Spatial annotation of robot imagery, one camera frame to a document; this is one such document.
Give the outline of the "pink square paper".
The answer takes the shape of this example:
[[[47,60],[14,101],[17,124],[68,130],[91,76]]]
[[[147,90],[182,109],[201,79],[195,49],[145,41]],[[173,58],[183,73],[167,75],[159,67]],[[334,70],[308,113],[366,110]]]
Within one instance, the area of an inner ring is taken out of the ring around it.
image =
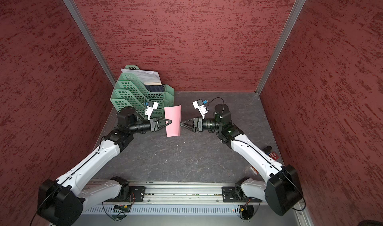
[[[166,127],[167,137],[176,137],[181,135],[181,113],[182,106],[165,107],[165,118],[171,120],[171,124]]]

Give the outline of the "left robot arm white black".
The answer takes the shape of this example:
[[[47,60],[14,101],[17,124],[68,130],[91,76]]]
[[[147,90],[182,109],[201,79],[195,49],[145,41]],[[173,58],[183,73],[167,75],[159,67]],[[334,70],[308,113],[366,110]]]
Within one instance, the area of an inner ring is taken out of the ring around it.
[[[104,136],[99,146],[80,163],[56,180],[47,179],[38,191],[36,214],[55,226],[71,226],[80,215],[107,200],[136,202],[143,192],[135,193],[121,177],[85,189],[85,186],[111,159],[133,141],[134,134],[157,132],[170,124],[161,117],[143,118],[135,108],[124,107],[117,113],[118,124]]]

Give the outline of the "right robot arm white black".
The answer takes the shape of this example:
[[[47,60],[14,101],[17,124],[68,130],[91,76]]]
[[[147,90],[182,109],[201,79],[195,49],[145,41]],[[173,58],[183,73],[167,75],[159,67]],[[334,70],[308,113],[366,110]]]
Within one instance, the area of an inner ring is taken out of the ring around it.
[[[214,108],[213,117],[207,118],[208,103],[201,99],[194,101],[193,107],[201,116],[180,123],[192,132],[208,130],[217,135],[221,143],[241,155],[260,175],[262,181],[251,178],[237,185],[237,196],[265,201],[279,216],[304,198],[298,171],[291,165],[284,166],[258,148],[246,134],[231,120],[231,112],[226,104]]]

